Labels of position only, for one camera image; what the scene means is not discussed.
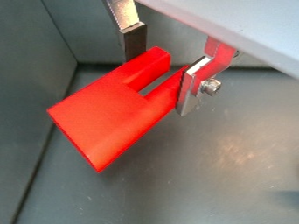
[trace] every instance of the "bolt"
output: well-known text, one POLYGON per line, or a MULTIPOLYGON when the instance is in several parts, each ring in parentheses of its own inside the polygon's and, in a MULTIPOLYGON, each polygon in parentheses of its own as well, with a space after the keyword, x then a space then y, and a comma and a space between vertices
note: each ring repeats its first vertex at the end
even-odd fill
POLYGON ((213 96, 220 91, 220 81, 211 78, 201 84, 201 92, 205 92, 209 96, 213 96))

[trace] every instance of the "white panel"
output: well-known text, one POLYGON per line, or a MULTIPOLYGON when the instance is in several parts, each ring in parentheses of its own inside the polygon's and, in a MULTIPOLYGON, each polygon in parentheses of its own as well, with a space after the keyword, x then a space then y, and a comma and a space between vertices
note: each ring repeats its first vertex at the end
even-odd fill
POLYGON ((299 77, 299 1, 137 0, 299 77))

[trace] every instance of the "red plastic block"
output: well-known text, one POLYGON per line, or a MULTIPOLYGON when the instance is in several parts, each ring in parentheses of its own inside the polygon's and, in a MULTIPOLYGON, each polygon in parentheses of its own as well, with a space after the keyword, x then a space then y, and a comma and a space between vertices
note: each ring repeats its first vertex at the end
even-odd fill
POLYGON ((97 172, 175 107, 184 68, 147 96, 137 93, 169 70, 169 61, 152 48, 48 109, 97 172))

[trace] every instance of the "metal panel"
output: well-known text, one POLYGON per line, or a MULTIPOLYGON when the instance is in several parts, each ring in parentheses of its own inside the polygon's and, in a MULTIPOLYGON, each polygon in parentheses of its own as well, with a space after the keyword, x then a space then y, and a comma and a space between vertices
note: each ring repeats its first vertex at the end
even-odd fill
MULTIPOLYGON (((105 7, 99 0, 43 0, 79 62, 121 63, 123 52, 105 7)), ((175 65, 191 64, 201 56, 205 35, 155 10, 137 5, 148 24, 148 47, 160 46, 172 54, 175 65)), ((238 67, 266 67, 259 60, 240 56, 238 67)))
POLYGON ((299 2, 136 0, 299 78, 299 2))
POLYGON ((0 7, 0 223, 13 219, 76 67, 39 0, 0 7))
POLYGON ((299 82, 267 70, 219 78, 219 95, 172 112, 100 174, 56 130, 19 223, 298 223, 299 82))

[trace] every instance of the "gray metal wall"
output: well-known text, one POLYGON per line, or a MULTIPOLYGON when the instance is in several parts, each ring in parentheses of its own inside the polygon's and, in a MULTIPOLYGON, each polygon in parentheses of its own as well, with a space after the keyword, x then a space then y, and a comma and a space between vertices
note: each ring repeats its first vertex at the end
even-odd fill
MULTIPOLYGON (((43 1, 79 62, 120 63, 116 30, 101 1, 43 1)), ((205 35, 141 4, 137 9, 141 21, 148 24, 148 46, 160 46, 171 52, 175 65, 192 63, 201 56, 205 35)), ((233 65, 266 66, 247 55, 233 65)))
POLYGON ((76 68, 40 0, 0 1, 0 223, 17 213, 76 68))

